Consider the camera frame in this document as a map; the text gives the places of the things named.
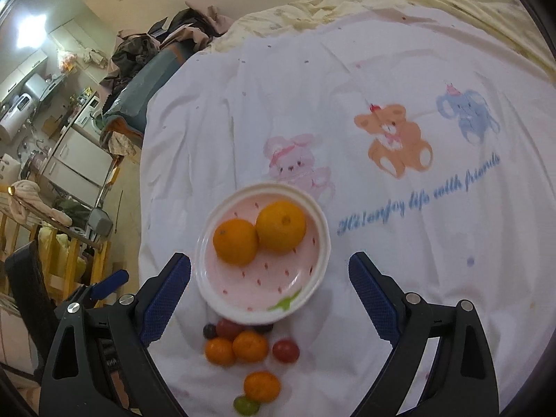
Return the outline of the small mandarin front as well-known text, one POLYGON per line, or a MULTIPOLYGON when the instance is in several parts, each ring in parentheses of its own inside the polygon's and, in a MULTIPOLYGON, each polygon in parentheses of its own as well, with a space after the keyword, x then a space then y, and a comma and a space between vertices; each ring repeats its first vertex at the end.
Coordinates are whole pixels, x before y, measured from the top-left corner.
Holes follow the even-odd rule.
POLYGON ((251 400, 266 404, 278 398, 282 384, 278 377, 269 371, 257 371, 245 377, 243 390, 251 400))

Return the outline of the white cartoon-print bedsheet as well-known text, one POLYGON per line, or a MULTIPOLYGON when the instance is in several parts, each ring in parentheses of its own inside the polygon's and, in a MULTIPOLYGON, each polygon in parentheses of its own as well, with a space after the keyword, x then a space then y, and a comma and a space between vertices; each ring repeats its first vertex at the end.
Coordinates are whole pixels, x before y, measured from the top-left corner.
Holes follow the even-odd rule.
POLYGON ((332 252, 306 306, 274 328, 264 416, 347 416, 390 347, 348 276, 364 251, 431 303, 472 301, 508 406, 555 328, 555 84, 438 9, 370 10, 299 35, 198 54, 155 94, 140 161, 139 274, 192 255, 214 207, 304 167, 332 252))

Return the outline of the green grape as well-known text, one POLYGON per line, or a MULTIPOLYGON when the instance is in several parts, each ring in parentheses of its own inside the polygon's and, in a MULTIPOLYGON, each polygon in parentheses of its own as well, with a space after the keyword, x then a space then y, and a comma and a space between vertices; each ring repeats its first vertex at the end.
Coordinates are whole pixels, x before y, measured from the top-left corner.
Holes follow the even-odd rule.
POLYGON ((246 395, 241 395, 235 398, 233 407, 240 416, 255 416, 259 412, 260 404, 246 395))

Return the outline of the cream patterned quilt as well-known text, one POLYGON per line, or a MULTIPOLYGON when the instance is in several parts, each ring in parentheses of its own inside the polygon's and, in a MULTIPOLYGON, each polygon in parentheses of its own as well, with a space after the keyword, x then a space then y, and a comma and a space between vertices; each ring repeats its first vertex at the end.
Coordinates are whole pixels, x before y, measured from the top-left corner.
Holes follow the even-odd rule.
POLYGON ((339 18, 371 9, 423 6, 440 9, 482 29, 555 78, 555 59, 532 17, 518 0, 298 0, 249 13, 205 49, 222 53, 250 37, 268 38, 315 29, 339 18))

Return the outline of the wooden drying rack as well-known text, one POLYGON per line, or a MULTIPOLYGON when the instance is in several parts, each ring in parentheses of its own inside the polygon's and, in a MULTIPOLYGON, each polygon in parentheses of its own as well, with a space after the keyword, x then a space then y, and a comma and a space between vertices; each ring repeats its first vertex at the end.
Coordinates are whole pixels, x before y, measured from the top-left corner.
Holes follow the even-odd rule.
POLYGON ((43 202, 33 183, 1 185, 2 262, 18 250, 22 229, 38 245, 45 287, 56 303, 78 286, 98 283, 107 276, 108 238, 71 228, 67 215, 43 202))

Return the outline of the white washing machine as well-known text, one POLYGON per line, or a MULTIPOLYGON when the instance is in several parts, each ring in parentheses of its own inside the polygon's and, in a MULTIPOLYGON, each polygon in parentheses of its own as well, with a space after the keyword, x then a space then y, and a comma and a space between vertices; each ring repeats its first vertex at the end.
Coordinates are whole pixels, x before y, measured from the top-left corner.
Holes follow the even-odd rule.
POLYGON ((75 117, 72 127, 85 138, 98 145, 103 130, 102 105, 97 94, 93 94, 75 117))

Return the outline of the white kitchen cabinet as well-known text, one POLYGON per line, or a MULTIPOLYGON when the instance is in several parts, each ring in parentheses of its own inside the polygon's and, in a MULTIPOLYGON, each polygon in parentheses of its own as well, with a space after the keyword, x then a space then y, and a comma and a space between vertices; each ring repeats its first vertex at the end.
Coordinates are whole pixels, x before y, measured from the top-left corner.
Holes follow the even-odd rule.
POLYGON ((69 128, 41 167, 41 176, 86 206, 94 207, 112 156, 95 143, 69 128))

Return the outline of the pile of clothes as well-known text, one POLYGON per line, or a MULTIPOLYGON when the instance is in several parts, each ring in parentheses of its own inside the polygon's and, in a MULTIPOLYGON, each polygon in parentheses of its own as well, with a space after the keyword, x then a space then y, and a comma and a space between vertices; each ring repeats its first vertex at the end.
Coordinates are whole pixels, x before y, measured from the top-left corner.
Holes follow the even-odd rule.
POLYGON ((146 32, 120 31, 99 85, 103 102, 100 147, 115 156, 132 156, 142 147, 147 106, 155 93, 194 54, 223 36, 234 20, 214 6, 187 4, 146 32))

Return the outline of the pink strawberry-pattern plate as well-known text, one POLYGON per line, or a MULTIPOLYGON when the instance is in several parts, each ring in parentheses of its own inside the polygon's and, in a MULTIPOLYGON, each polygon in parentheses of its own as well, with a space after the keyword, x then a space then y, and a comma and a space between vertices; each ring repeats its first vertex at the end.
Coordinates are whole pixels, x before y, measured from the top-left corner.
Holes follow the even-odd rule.
POLYGON ((297 187, 257 183, 237 190, 207 217, 192 261, 203 299, 217 314, 244 325, 275 323, 298 311, 319 288, 328 267, 331 238, 317 201, 297 187), (245 267, 225 263, 214 249, 217 226, 234 218, 256 221, 273 202, 292 202, 303 210, 303 241, 285 254, 258 251, 245 267))

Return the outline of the large orange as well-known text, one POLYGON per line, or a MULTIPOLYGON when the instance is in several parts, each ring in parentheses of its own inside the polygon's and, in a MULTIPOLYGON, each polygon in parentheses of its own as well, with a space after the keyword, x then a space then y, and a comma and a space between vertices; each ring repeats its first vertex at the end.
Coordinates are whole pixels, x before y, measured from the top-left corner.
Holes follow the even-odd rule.
POLYGON ((254 225, 245 219, 229 219, 214 231, 213 247, 224 263, 245 267, 258 252, 258 235, 254 225))
POLYGON ((306 228, 303 209, 284 199, 265 206, 255 222, 260 247, 275 254, 295 250, 303 241, 306 228))

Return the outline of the small mandarin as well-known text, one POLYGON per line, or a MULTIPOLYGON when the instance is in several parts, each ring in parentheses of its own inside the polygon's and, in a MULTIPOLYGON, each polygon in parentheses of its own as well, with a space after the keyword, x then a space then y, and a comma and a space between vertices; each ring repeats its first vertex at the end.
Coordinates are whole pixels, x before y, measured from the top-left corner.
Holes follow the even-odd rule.
POLYGON ((236 358, 247 363, 261 362, 270 352, 267 338, 254 330, 245 330, 237 335, 232 348, 236 358))
POLYGON ((221 367, 232 366, 237 359, 233 349, 233 343, 221 337, 206 341, 204 356, 210 363, 221 367))
POLYGON ((251 400, 266 404, 278 398, 282 384, 278 377, 269 371, 257 371, 245 377, 243 390, 251 400))

